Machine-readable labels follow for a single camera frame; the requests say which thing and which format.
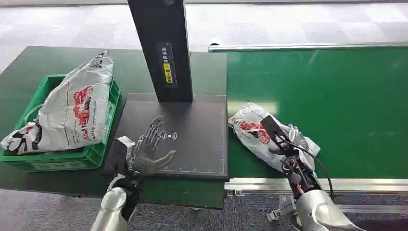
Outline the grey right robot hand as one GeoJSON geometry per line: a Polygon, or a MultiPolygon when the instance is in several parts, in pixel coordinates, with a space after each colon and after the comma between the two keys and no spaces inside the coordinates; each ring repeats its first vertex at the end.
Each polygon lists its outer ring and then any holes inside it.
{"type": "Polygon", "coordinates": [[[320,147],[293,125],[277,125],[271,135],[269,152],[273,166],[282,171],[295,198],[322,187],[315,173],[316,156],[320,147]]]}

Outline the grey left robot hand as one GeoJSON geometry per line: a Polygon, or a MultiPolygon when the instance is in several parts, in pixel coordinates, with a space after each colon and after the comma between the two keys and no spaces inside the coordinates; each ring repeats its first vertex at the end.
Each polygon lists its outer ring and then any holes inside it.
{"type": "Polygon", "coordinates": [[[162,140],[164,123],[165,117],[162,115],[157,116],[151,121],[144,134],[139,137],[135,150],[127,158],[130,170],[137,171],[143,175],[150,175],[171,163],[173,156],[177,153],[176,150],[169,151],[157,160],[152,159],[158,143],[162,140]]]}

